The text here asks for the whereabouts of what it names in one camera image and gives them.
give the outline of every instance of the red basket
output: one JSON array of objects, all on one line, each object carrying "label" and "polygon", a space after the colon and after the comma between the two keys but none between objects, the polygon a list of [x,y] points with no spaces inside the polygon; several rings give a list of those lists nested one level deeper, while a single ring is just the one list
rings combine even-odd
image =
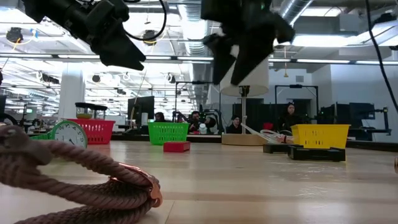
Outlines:
[{"label": "red basket", "polygon": [[109,144],[115,121],[101,119],[68,119],[79,124],[87,135],[87,144]]}]

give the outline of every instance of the red box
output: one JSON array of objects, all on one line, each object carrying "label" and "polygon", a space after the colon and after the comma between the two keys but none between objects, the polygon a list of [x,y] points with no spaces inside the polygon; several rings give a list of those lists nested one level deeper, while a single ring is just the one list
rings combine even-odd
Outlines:
[{"label": "red box", "polygon": [[165,142],[163,152],[185,152],[191,149],[191,143],[184,142]]}]

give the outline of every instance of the white lamp shade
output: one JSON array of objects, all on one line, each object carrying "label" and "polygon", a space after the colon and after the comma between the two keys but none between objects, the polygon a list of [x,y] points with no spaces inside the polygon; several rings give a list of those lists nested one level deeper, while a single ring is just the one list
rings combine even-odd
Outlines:
[{"label": "white lamp shade", "polygon": [[[239,47],[234,46],[231,55],[237,57]],[[241,96],[239,87],[231,84],[232,74],[235,68],[235,63],[228,70],[225,77],[222,79],[221,93],[227,96]],[[250,86],[248,96],[258,96],[268,93],[269,91],[269,64],[268,58],[264,59],[251,73],[239,84],[239,86]]]}]

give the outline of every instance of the yellow plastic basket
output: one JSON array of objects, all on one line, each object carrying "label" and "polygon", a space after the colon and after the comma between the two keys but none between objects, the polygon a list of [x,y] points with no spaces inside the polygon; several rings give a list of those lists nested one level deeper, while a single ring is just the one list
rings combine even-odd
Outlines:
[{"label": "yellow plastic basket", "polygon": [[349,124],[298,124],[292,126],[294,144],[307,149],[346,147]]}]

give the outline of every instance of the table surface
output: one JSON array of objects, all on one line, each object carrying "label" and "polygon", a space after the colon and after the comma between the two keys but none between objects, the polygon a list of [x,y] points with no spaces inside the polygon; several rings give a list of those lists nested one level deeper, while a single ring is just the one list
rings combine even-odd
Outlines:
[{"label": "table surface", "polygon": [[[393,152],[347,149],[346,162],[292,161],[262,147],[192,144],[162,152],[149,142],[90,146],[139,166],[161,183],[164,204],[139,223],[398,223],[398,174]],[[74,184],[107,177],[54,160],[43,173]],[[0,185],[2,224],[77,207],[39,192]]]}]

